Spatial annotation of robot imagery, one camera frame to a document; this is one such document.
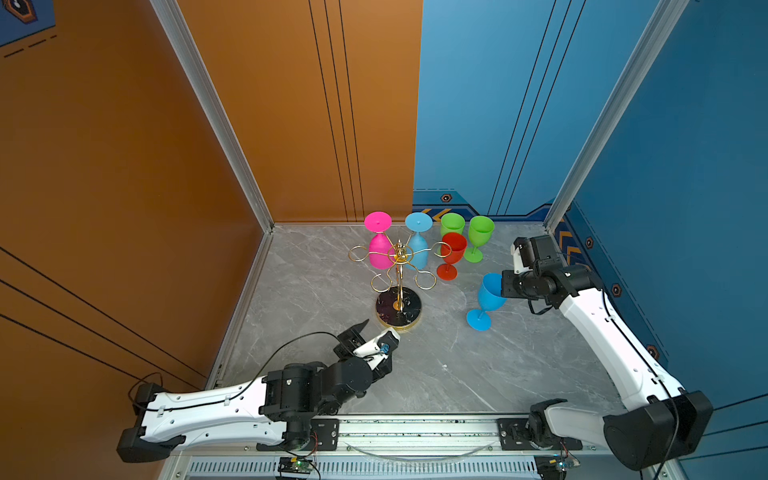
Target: pink wine glass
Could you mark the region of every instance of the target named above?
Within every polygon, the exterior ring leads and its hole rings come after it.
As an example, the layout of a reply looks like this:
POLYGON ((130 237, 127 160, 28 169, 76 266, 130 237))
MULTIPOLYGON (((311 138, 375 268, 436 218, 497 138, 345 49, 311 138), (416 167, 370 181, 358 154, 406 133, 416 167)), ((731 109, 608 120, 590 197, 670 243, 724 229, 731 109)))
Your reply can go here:
POLYGON ((392 249, 392 242, 384 231, 392 226, 392 217, 385 212, 373 212, 366 217, 364 223, 368 230, 376 234, 368 245, 368 259, 371 266, 379 270, 388 270, 393 265, 388 255, 389 250, 392 249))

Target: gray marble floor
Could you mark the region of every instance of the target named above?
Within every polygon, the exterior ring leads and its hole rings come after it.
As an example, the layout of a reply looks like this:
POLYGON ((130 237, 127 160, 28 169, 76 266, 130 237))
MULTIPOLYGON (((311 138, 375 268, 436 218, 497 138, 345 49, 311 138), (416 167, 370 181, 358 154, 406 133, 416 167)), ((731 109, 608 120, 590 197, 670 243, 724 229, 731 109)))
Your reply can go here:
MULTIPOLYGON (((404 226, 387 233, 393 240, 408 236, 404 226)), ((500 223, 482 248, 481 263, 461 260, 456 280, 438 280, 434 289, 419 291, 422 317, 402 334, 393 372, 366 397, 345 404, 342 413, 527 412, 532 403, 556 397, 598 411, 622 411, 605 369, 558 311, 534 316, 524 300, 508 300, 490 313, 489 331, 467 325, 467 311, 478 307, 482 276, 511 267, 509 247, 516 237, 540 234, 538 223, 500 223)), ((339 333, 368 318, 366 339, 383 329, 370 286, 379 271, 347 258, 349 248, 370 241, 365 227, 277 227, 274 235, 225 384, 248 380, 275 348, 304 333, 339 333)), ((425 238, 437 241, 439 225, 425 238)), ((440 263, 432 256, 429 270, 440 263)), ((417 290, 412 273, 406 273, 406 286, 417 290)), ((336 361, 333 347, 330 337, 302 339, 283 349, 266 370, 288 362, 330 364, 336 361)))

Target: ventilation grille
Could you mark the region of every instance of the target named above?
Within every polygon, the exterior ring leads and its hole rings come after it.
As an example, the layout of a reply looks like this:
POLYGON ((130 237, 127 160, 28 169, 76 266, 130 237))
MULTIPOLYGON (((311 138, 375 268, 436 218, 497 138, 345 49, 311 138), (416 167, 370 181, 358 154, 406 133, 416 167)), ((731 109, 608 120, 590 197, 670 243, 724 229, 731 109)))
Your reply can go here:
MULTIPOLYGON (((235 459, 236 457, 193 457, 188 475, 190 479, 205 477, 275 478, 280 457, 265 459, 235 459)), ((483 456, 460 462, 389 462, 334 456, 318 458, 317 468, 323 480, 415 480, 428 478, 536 478, 539 479, 532 456, 483 456)), ((283 473, 284 478, 307 478, 306 475, 283 473)))
POLYGON ((222 476, 221 474, 241 477, 273 477, 276 467, 277 460, 274 458, 268 460, 233 460, 232 457, 197 457, 190 463, 190 469, 187 473, 190 477, 222 476))

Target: black line decoration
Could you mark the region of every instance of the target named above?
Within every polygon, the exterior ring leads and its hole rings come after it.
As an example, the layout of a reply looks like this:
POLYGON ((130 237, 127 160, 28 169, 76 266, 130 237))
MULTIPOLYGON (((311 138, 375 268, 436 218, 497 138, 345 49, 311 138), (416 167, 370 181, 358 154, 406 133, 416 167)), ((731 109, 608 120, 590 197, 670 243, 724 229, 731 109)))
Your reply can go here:
POLYGON ((341 39, 344 44, 344 63, 346 64, 346 86, 349 88, 349 111, 352 113, 352 135, 355 138, 355 162, 357 163, 357 181, 360 186, 360 206, 362 215, 366 215, 366 202, 362 199, 362 176, 360 175, 360 152, 357 150, 357 130, 355 128, 355 109, 352 105, 352 82, 349 81, 349 59, 346 57, 346 37, 344 36, 344 17, 339 0, 339 19, 341 20, 341 39))
POLYGON ((344 129, 344 113, 341 112, 341 94, 339 93, 339 76, 336 74, 336 56, 333 54, 333 40, 331 39, 331 21, 328 19, 328 4, 326 7, 326 24, 328 24, 328 43, 331 45, 331 62, 333 63, 333 80, 336 82, 336 100, 339 101, 339 119, 341 120, 341 136, 344 139, 344 154, 346 155, 346 173, 349 175, 349 192, 352 194, 352 212, 357 220, 357 205, 355 204, 355 188, 352 186, 352 168, 349 166, 349 149, 346 147, 346 130, 344 129))
POLYGON ((727 409, 727 408, 730 408, 730 407, 733 407, 733 406, 741 405, 742 403, 747 403, 747 402, 752 402, 753 400, 763 399, 763 398, 765 398, 767 396, 768 396, 768 393, 764 393, 762 395, 754 396, 754 397, 751 397, 751 398, 748 398, 748 399, 739 400, 738 402, 733 402, 733 403, 729 403, 728 405, 723 405, 721 407, 717 407, 714 411, 716 412, 717 410, 727 409))
POLYGON ((587 4, 587 0, 584 0, 584 3, 581 4, 581 10, 578 13, 578 17, 576 18, 576 23, 574 24, 574 29, 571 32, 571 37, 568 39, 568 43, 565 45, 565 51, 563 52, 563 58, 560 59, 560 65, 558 66, 558 72, 554 75, 554 80, 552 81, 552 86, 549 88, 549 93, 547 94, 547 101, 544 102, 544 108, 541 109, 541 116, 538 118, 538 123, 536 124, 536 129, 533 132, 533 137, 531 137, 531 143, 528 144, 528 150, 525 152, 525 157, 523 158, 523 165, 520 166, 520 171, 518 172, 518 179, 515 181, 515 186, 512 188, 512 193, 509 195, 509 200, 507 200, 507 207, 504 209, 504 212, 506 213, 509 209, 509 204, 512 202, 512 197, 515 195, 515 190, 518 188, 518 182, 520 182, 520 176, 523 174, 523 168, 525 168, 525 161, 528 159, 528 154, 531 153, 531 147, 533 146, 534 140, 536 140, 536 134, 538 133, 538 126, 541 125, 541 119, 544 118, 544 112, 547 110, 547 105, 549 104, 549 98, 552 95, 552 91, 554 90, 554 84, 558 81, 558 76, 560 75, 560 69, 563 66, 563 62, 565 61, 565 55, 568 54, 568 47, 571 46, 571 40, 573 40, 574 33, 576 32, 576 27, 578 26, 578 21, 581 19, 581 13, 584 11, 584 6, 587 4))
POLYGON ((754 450, 768 449, 768 445, 762 445, 760 447, 752 447, 751 449, 731 450, 730 452, 710 453, 709 455, 699 455, 697 457, 679 458, 681 462, 685 460, 697 460, 699 458, 719 457, 720 455, 730 455, 732 453, 752 452, 754 450))
POLYGON ((120 372, 120 373, 124 373, 125 375, 128 375, 128 376, 130 376, 132 379, 141 380, 139 377, 137 377, 137 376, 136 376, 136 375, 134 375, 133 373, 128 373, 128 372, 126 372, 125 370, 123 370, 123 369, 120 369, 120 368, 118 368, 118 367, 116 367, 116 366, 112 365, 111 363, 107 363, 107 362, 105 362, 104 360, 98 359, 98 358, 96 358, 96 357, 95 357, 95 356, 93 356, 93 355, 88 355, 86 352, 83 352, 83 351, 82 351, 82 350, 80 350, 80 349, 76 349, 76 348, 74 348, 73 346, 70 346, 70 345, 68 345, 68 344, 66 344, 66 343, 64 343, 64 342, 62 342, 61 340, 56 340, 56 339, 55 339, 55 338, 53 338, 52 336, 49 336, 49 335, 45 335, 45 334, 44 334, 43 332, 41 332, 40 330, 36 330, 36 329, 33 329, 32 327, 30 327, 30 326, 27 326, 27 325, 25 325, 24 323, 21 323, 21 322, 19 322, 18 320, 14 320, 14 319, 12 319, 10 316, 7 316, 7 315, 4 315, 4 314, 0 313, 0 317, 2 317, 2 318, 4 318, 4 319, 8 320, 8 321, 9 321, 9 322, 11 322, 11 323, 15 323, 16 325, 18 325, 18 326, 20 326, 20 327, 26 328, 26 329, 27 329, 27 330, 29 330, 30 332, 34 332, 34 333, 37 333, 39 336, 43 336, 43 337, 45 337, 45 338, 47 338, 47 339, 49 339, 49 340, 52 340, 52 341, 54 341, 54 342, 58 343, 58 344, 59 344, 59 345, 61 345, 61 346, 65 346, 65 347, 67 347, 67 348, 68 348, 68 349, 70 349, 70 350, 74 350, 75 352, 77 352, 77 353, 80 353, 81 355, 85 355, 85 356, 87 356, 89 359, 93 359, 93 360, 96 360, 97 362, 101 363, 102 365, 106 365, 106 366, 108 366, 108 367, 109 367, 109 368, 111 368, 111 369, 115 369, 115 370, 117 370, 117 371, 118 371, 118 372, 120 372))
POLYGON ((491 208, 493 207, 493 200, 496 198, 496 190, 498 189, 499 182, 502 181, 502 174, 504 173, 504 166, 507 164, 507 156, 509 155, 509 148, 512 146, 512 139, 515 138, 515 131, 518 129, 518 122, 520 121, 520 115, 523 112, 523 105, 525 105, 525 99, 528 97, 528 89, 531 87, 531 80, 533 80, 533 73, 536 71, 536 64, 538 63, 538 56, 541 54, 541 48, 544 46, 544 39, 547 38, 547 30, 549 29, 549 22, 552 20, 552 13, 554 12, 554 6, 558 3, 558 0, 552 2, 552 10, 549 11, 549 18, 547 19, 547 26, 544 28, 544 34, 541 36, 541 43, 538 44, 538 51, 536 52, 536 60, 533 62, 533 68, 531 68, 531 76, 528 77, 528 85, 525 87, 525 93, 523 94, 523 100, 520 102, 520 110, 518 110, 518 117, 515 120, 515 127, 512 128, 512 135, 509 137, 509 144, 507 145, 507 153, 504 154, 504 161, 502 161, 502 167, 498 170, 498 178, 496 179, 496 186, 493 189, 493 195, 491 196, 491 203, 488 205, 488 215, 491 214, 491 208))
POLYGON ((718 433, 732 432, 733 430, 748 429, 749 427, 756 427, 758 425, 763 425, 765 423, 768 423, 768 420, 763 420, 762 422, 749 423, 747 425, 739 425, 737 427, 731 427, 729 429, 718 430, 716 432, 709 432, 709 433, 705 433, 702 436, 703 437, 707 437, 709 435, 717 435, 718 433))
POLYGON ((150 364, 150 365, 152 365, 153 367, 155 367, 155 368, 158 368, 158 369, 160 369, 160 370, 162 370, 162 371, 166 372, 168 375, 170 375, 170 376, 172 376, 172 377, 174 377, 174 378, 176 378, 176 379, 179 379, 180 381, 182 381, 182 382, 186 383, 187 385, 189 385, 189 386, 190 386, 190 387, 192 387, 193 389, 199 389, 199 388, 200 388, 199 386, 196 386, 196 385, 192 385, 192 384, 191 384, 191 383, 189 383, 187 380, 185 380, 185 379, 182 379, 181 377, 174 375, 172 372, 169 372, 169 371, 167 371, 166 369, 164 369, 163 367, 159 366, 158 364, 156 364, 156 363, 153 363, 153 362, 151 362, 151 361, 149 361, 149 360, 145 359, 143 356, 139 355, 138 353, 136 353, 136 352, 134 352, 134 351, 132 351, 132 350, 130 350, 130 349, 127 349, 127 348, 125 348, 124 346, 122 346, 121 344, 119 344, 119 343, 115 342, 114 340, 112 340, 112 339, 109 339, 109 338, 107 338, 107 337, 106 337, 106 336, 104 336, 104 335, 101 335, 101 334, 100 334, 99 332, 97 332, 96 330, 93 330, 92 328, 90 328, 90 327, 88 327, 88 326, 86 326, 86 325, 84 325, 84 324, 82 324, 82 323, 78 322, 77 320, 73 319, 73 318, 72 318, 72 317, 70 317, 69 315, 66 315, 66 314, 65 314, 65 313, 63 313, 63 312, 60 312, 59 310, 56 310, 54 307, 52 307, 52 306, 48 305, 47 303, 43 302, 42 300, 38 300, 38 299, 34 298, 34 297, 33 297, 32 295, 30 295, 29 293, 26 293, 24 290, 21 290, 21 289, 19 289, 19 288, 15 287, 15 286, 11 285, 10 283, 6 282, 5 280, 3 280, 3 279, 0 279, 0 283, 2 283, 2 284, 3 284, 3 285, 5 285, 6 287, 8 287, 8 288, 10 288, 10 289, 14 290, 14 291, 15 291, 15 292, 17 292, 17 293, 20 293, 21 295, 23 295, 23 296, 26 296, 27 298, 29 298, 30 300, 32 300, 32 301, 34 301, 34 302, 36 302, 37 304, 44 306, 44 307, 45 307, 45 308, 47 308, 48 310, 51 310, 53 313, 56 313, 57 315, 64 317, 65 319, 69 320, 70 322, 73 322, 75 325, 78 325, 78 326, 80 326, 81 328, 83 328, 83 329, 86 329, 88 332, 91 332, 91 333, 93 333, 94 335, 98 336, 99 338, 102 338, 102 339, 104 339, 104 340, 107 340, 109 343, 111 343, 112 345, 116 346, 117 348, 119 348, 119 349, 122 349, 122 350, 124 350, 125 352, 128 352, 128 353, 130 353, 131 355, 135 356, 136 358, 138 358, 138 359, 140 359, 140 360, 144 360, 146 363, 149 363, 149 364, 150 364))
POLYGON ((56 286, 57 286, 57 287, 59 287, 60 289, 64 290, 66 293, 69 293, 69 294, 70 294, 70 295, 72 295, 74 298, 76 298, 76 299, 80 300, 82 303, 85 303, 86 305, 88 305, 89 307, 91 307, 93 310, 96 310, 97 312, 99 312, 101 315, 104 315, 104 316, 106 316, 108 319, 112 320, 113 322, 115 322, 115 323, 116 323, 116 324, 118 324, 119 326, 123 327, 123 328, 124 328, 124 329, 126 329, 127 331, 129 331, 129 332, 133 333, 135 336, 139 337, 139 338, 140 338, 140 339, 142 339, 143 341, 145 341, 145 342, 149 343, 149 344, 150 344, 150 345, 152 345, 154 348, 156 348, 156 349, 160 350, 162 353, 165 353, 165 354, 166 354, 166 355, 168 355, 170 358, 172 358, 172 359, 176 360, 177 362, 179 362, 181 365, 184 365, 184 366, 186 366, 188 369, 192 370, 193 372, 195 372, 195 373, 196 373, 196 374, 198 374, 199 376, 202 376, 203 378, 207 378, 207 377, 206 377, 205 375, 203 375, 202 373, 198 372, 197 370, 195 370, 195 369, 194 369, 194 368, 192 368, 191 366, 187 365, 186 363, 182 362, 181 360, 179 360, 179 359, 178 359, 178 358, 176 358, 175 356, 171 355, 171 354, 170 354, 169 352, 167 352, 166 350, 164 350, 164 349, 160 348, 160 347, 159 347, 158 345, 156 345, 155 343, 152 343, 152 342, 151 342, 149 339, 147 339, 147 338, 143 337, 141 334, 139 334, 139 333, 138 333, 138 332, 136 332, 135 330, 131 329, 131 328, 130 328, 130 327, 128 327, 127 325, 125 325, 125 324, 123 324, 123 323, 120 323, 120 322, 118 322, 118 321, 117 321, 117 320, 116 320, 116 319, 115 319, 113 316, 111 316, 111 315, 108 315, 108 314, 107 314, 105 311, 103 311, 103 310, 99 309, 99 308, 98 308, 98 307, 96 307, 96 306, 95 306, 93 303, 90 303, 90 302, 88 302, 88 301, 87 301, 86 299, 84 299, 83 297, 79 296, 78 294, 76 294, 75 292, 73 292, 72 290, 70 290, 69 288, 67 288, 67 287, 65 287, 65 286, 63 286, 63 285, 61 285, 61 284, 60 284, 59 282, 57 282, 56 280, 53 280, 51 277, 49 277, 48 275, 44 274, 44 273, 43 273, 43 272, 41 272, 40 270, 38 270, 38 269, 34 268, 34 267, 33 267, 32 265, 30 265, 29 263, 26 263, 26 262, 25 262, 24 260, 22 260, 21 258, 17 257, 17 256, 16 256, 16 255, 14 255, 13 253, 11 253, 11 252, 7 251, 5 248, 3 248, 3 247, 0 247, 0 251, 2 251, 3 253, 5 253, 6 255, 10 256, 11 258, 13 258, 13 259, 14 259, 14 260, 16 260, 17 262, 19 262, 21 265, 24 265, 24 266, 26 266, 27 268, 29 268, 30 270, 32 270, 33 272, 37 273, 39 276, 42 276, 42 277, 43 277, 43 278, 45 278, 47 281, 49 281, 49 282, 53 283, 54 285, 56 285, 56 286))
POLYGON ((12 51, 11 53, 9 53, 9 54, 7 54, 7 55, 3 55, 2 57, 3 57, 3 58, 8 58, 8 57, 10 57, 11 55, 16 55, 16 54, 17 54, 17 53, 19 53, 20 51, 24 51, 24 49, 23 49, 23 48, 20 48, 20 49, 18 49, 17 51, 12 51))
MULTIPOLYGON (((312 30, 315 33, 315 47, 317 48, 317 61, 320 65, 320 78, 323 80, 323 93, 326 96, 326 109, 328 110, 328 124, 331 127, 331 140, 333 141, 333 154, 336 155, 336 169, 339 171, 339 186, 341 187, 341 199, 344 202, 344 216, 346 217, 346 221, 349 221, 349 215, 346 212, 346 196, 344 195, 344 183, 341 180, 341 166, 339 165, 339 153, 336 151, 336 136, 333 134, 333 122, 331 121, 331 107, 328 104, 328 91, 326 90, 326 77, 323 74, 323 61, 320 60, 320 44, 317 42, 317 29, 315 28, 315 17, 314 15, 312 15, 312 2, 310 0, 306 0, 306 3, 310 7, 310 20, 312 20, 312 30)), ((328 27, 328 35, 330 35, 330 26, 328 27)))
POLYGON ((512 162, 512 168, 509 170, 509 177, 507 177, 507 183, 504 185, 504 191, 502 191, 502 197, 498 202, 498 207, 496 208, 497 215, 502 208, 502 202, 504 201, 504 195, 507 193, 507 187, 509 187, 509 181, 512 179, 512 174, 515 172, 515 165, 518 163, 518 156, 520 155, 520 150, 522 149, 523 142, 525 141, 525 134, 528 133, 528 127, 531 125, 531 119, 533 118, 534 111, 536 111, 538 96, 541 94, 541 89, 544 87, 544 82, 547 79, 547 72, 549 71, 549 65, 552 63, 552 57, 554 57, 554 51, 557 50, 558 48, 558 42, 560 41, 560 34, 563 32, 563 25, 565 25, 565 19, 568 18, 568 12, 571 10, 571 3, 573 3, 573 0, 568 0, 568 7, 565 9, 565 15, 563 15, 563 21, 560 23, 558 36, 555 37, 554 39, 554 45, 552 45, 552 52, 549 54, 549 60, 547 60, 547 67, 544 69, 544 74, 541 76, 541 83, 539 84, 538 91, 536 92, 536 99, 533 100, 533 107, 531 107, 531 114, 528 116, 528 121, 525 123, 525 129, 523 130, 523 136, 520 138, 520 144, 518 145, 518 151, 515 154, 515 160, 512 162))

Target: wire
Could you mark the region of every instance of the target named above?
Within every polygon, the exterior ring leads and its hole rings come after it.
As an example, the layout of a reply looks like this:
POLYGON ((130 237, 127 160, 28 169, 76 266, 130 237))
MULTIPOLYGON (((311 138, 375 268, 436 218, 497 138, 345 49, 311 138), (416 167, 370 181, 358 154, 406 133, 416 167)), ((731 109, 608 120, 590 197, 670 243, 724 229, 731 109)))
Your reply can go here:
MULTIPOLYGON (((264 362, 264 364, 261 366, 261 368, 259 369, 259 371, 257 372, 257 374, 256 374, 256 375, 253 377, 253 379, 252 379, 250 382, 248 382, 248 385, 246 385, 246 386, 245 386, 245 388, 244 388, 244 389, 242 389, 242 390, 240 390, 239 392, 233 392, 233 393, 232 393, 232 397, 235 397, 235 396, 241 396, 241 395, 243 395, 243 394, 246 392, 246 390, 248 390, 248 389, 250 388, 250 386, 251 386, 251 385, 253 385, 253 383, 254 383, 254 382, 256 382, 256 379, 258 379, 258 378, 259 378, 259 375, 261 375, 261 372, 262 372, 262 371, 264 371, 264 367, 266 367, 266 366, 267 366, 267 364, 269 364, 270 360, 272 360, 272 358, 274 358, 274 356, 275 356, 275 355, 277 355, 277 353, 278 353, 280 350, 282 350, 283 348, 287 347, 287 346, 288 346, 288 345, 290 345, 291 343, 293 343, 293 342, 296 342, 297 340, 301 340, 302 338, 305 338, 305 337, 308 337, 308 336, 312 336, 312 335, 320 335, 320 334, 322 334, 322 335, 330 335, 330 336, 332 336, 334 339, 336 339, 336 341, 337 341, 337 342, 339 342, 339 344, 340 344, 341 346, 343 346, 343 347, 344 347, 344 349, 346 349, 346 351, 347 351, 347 352, 349 352, 349 354, 350 354, 350 355, 354 356, 354 354, 353 354, 352 352, 350 352, 350 351, 349 351, 349 349, 348 349, 348 348, 347 348, 347 347, 346 347, 346 346, 345 346, 345 345, 342 343, 342 341, 341 341, 341 340, 339 340, 339 337, 338 337, 338 336, 336 336, 336 335, 333 335, 331 332, 311 332, 311 333, 306 333, 306 334, 304 334, 304 335, 302 335, 302 336, 298 336, 298 337, 296 337, 296 338, 295 338, 295 339, 293 339, 293 340, 289 340, 289 341, 285 342, 285 343, 284 343, 283 345, 281 345, 281 346, 280 346, 280 347, 279 347, 277 350, 275 350, 275 352, 274 352, 272 355, 270 355, 270 358, 266 359, 266 362, 264 362)), ((183 407, 175 407, 175 408, 174 408, 174 407, 171 407, 171 408, 169 408, 169 409, 165 409, 165 412, 173 412, 174 410, 187 410, 187 409, 194 409, 194 408, 197 408, 197 407, 201 407, 201 406, 216 405, 217 403, 224 403, 224 402, 226 402, 227 400, 231 400, 231 398, 230 398, 230 397, 225 397, 224 399, 221 399, 221 400, 216 400, 216 401, 214 401, 214 402, 198 403, 198 404, 196 404, 196 405, 188 405, 188 406, 183 406, 183 407)), ((138 405, 136 402, 133 402, 133 404, 134 404, 134 406, 136 406, 138 409, 140 409, 140 410, 143 410, 143 411, 145 411, 145 412, 157 412, 157 411, 158 411, 157 409, 149 409, 149 408, 147 408, 147 407, 144 407, 144 406, 140 406, 140 405, 138 405)))
POLYGON ((320 470, 317 469, 314 463, 310 462, 310 467, 315 469, 315 472, 317 472, 317 480, 323 480, 323 476, 320 474, 320 470))
MULTIPOLYGON (((616 326, 616 328, 621 332, 621 335, 627 340, 627 342, 632 346, 632 349, 635 351, 635 353, 643 360, 645 365, 648 367, 648 370, 650 370, 651 373, 653 373, 656 377, 658 375, 654 371, 653 367, 650 366, 650 363, 643 357, 640 352, 637 351, 637 348, 634 346, 632 342, 629 341, 629 338, 627 338, 627 334, 624 333, 622 329, 619 328, 619 326, 616 324, 616 321, 613 319, 613 316, 608 312, 608 304, 605 302, 605 289, 602 291, 601 295, 603 299, 603 307, 605 308, 605 313, 608 315, 608 318, 611 319, 611 322, 616 326)), ((656 471, 656 475, 654 475, 653 480, 657 480, 659 478, 659 474, 661 473, 661 469, 664 467, 664 464, 667 463, 667 460, 670 458, 670 453, 672 453, 672 445, 674 445, 675 438, 677 438, 677 430, 680 428, 680 413, 677 411, 677 405, 674 402, 674 399, 672 398, 672 394, 667 389, 667 386, 664 385, 664 381, 661 379, 658 379, 659 385, 661 385, 661 388, 664 389, 664 392, 667 394, 667 397, 670 400, 670 403, 672 404, 672 409, 674 411, 674 432, 672 433, 672 437, 670 438, 670 444, 667 447, 667 453, 664 455, 664 460, 661 461, 659 464, 659 469, 656 471)))
POLYGON ((659 478, 661 469, 664 468, 664 464, 667 463, 667 460, 669 460, 670 453, 672 453, 672 445, 674 445, 674 441, 677 438, 677 430, 680 428, 680 413, 677 411, 677 405, 675 405, 674 399, 672 398, 672 395, 670 395, 670 391, 667 390, 667 387, 664 385, 664 382, 659 380, 659 383, 661 384, 661 388, 663 388, 667 393, 667 396, 670 398, 670 402, 672 403, 672 409, 674 410, 674 433, 670 439, 670 446, 667 447, 667 453, 664 455, 664 460, 661 461, 659 464, 659 469, 656 471, 656 475, 654 475, 654 480, 659 478))
POLYGON ((131 401, 131 403, 133 403, 134 405, 136 405, 136 402, 134 401, 134 397, 133 397, 133 396, 131 396, 131 392, 133 392, 133 391, 134 391, 134 389, 136 388, 136 386, 137 386, 139 383, 142 383, 142 382, 146 383, 146 382, 147 382, 147 379, 148 379, 149 377, 151 377, 152 375, 155 375, 155 374, 157 374, 157 375, 159 375, 159 376, 160 376, 160 386, 165 386, 165 384, 164 384, 164 382, 163 382, 163 374, 162 374, 162 373, 160 373, 160 372, 152 372, 152 373, 150 373, 149 375, 145 375, 145 376, 141 377, 141 379, 139 379, 139 380, 138 380, 136 383, 134 383, 133 385, 131 385, 131 387, 128 389, 128 399, 131 401))

